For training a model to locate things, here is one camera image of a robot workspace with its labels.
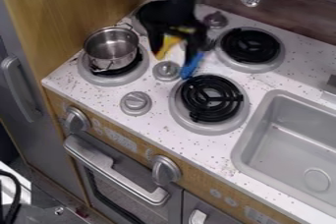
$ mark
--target door handle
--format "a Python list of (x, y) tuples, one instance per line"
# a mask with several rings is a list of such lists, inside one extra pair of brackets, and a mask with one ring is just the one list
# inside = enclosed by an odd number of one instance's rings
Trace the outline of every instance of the door handle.
[(8, 56), (1, 62), (2, 72), (14, 100), (27, 121), (32, 123), (42, 114), (36, 109), (35, 101), (20, 67), (21, 63), (16, 56)]
[(113, 169), (113, 158), (105, 155), (92, 144), (81, 140), (73, 135), (68, 136), (64, 142), (66, 150), (85, 166), (107, 178), (110, 182), (118, 185), (128, 193), (154, 205), (163, 205), (169, 194), (162, 188), (156, 188), (154, 192), (148, 192), (133, 181), (124, 177)]
[(204, 224), (207, 215), (199, 210), (194, 210), (189, 218), (189, 224)]

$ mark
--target oven window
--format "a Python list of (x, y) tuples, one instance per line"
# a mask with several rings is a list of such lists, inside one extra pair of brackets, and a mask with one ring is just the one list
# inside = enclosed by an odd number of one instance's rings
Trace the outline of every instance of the oven window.
[(131, 197), (115, 189), (107, 181), (85, 168), (91, 190), (100, 202), (133, 224), (167, 224), (165, 208), (150, 210)]

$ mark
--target black coil burner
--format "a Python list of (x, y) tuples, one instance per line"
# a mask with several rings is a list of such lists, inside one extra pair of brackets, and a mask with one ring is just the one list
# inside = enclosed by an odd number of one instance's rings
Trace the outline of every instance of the black coil burner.
[(119, 75), (125, 75), (135, 69), (137, 65), (142, 61), (143, 56), (140, 49), (138, 49), (138, 53), (136, 58), (133, 60), (132, 63), (130, 63), (128, 66), (125, 66), (123, 68), (117, 69), (117, 70), (108, 70), (108, 71), (101, 71), (98, 67), (96, 67), (94, 64), (90, 65), (91, 72), (96, 76), (102, 76), (102, 77), (109, 77), (109, 76), (119, 76)]
[(240, 63), (269, 62), (280, 51), (280, 43), (268, 33), (241, 28), (228, 32), (221, 40), (221, 47)]
[(244, 97), (228, 80), (202, 75), (189, 79), (181, 88), (182, 101), (194, 122), (217, 123), (232, 118)]

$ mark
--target blue object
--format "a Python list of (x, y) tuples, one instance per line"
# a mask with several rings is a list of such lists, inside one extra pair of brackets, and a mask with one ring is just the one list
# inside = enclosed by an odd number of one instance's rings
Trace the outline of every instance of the blue object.
[(198, 52), (198, 54), (192, 59), (189, 65), (185, 65), (181, 69), (180, 76), (183, 80), (190, 78), (196, 68), (198, 67), (198, 63), (203, 58), (204, 52)]

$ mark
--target oven handle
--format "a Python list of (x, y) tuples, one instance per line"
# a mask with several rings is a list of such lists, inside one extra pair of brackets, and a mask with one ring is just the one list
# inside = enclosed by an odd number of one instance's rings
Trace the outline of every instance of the oven handle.
[(85, 140), (70, 135), (65, 140), (64, 147), (85, 166), (101, 174), (123, 190), (142, 199), (150, 205), (161, 206), (167, 201), (169, 194), (165, 190), (157, 188), (151, 193), (143, 189), (113, 169), (113, 158), (105, 155)]
[(189, 218), (189, 224), (204, 224), (206, 220), (206, 214), (195, 210), (192, 212), (191, 217)]

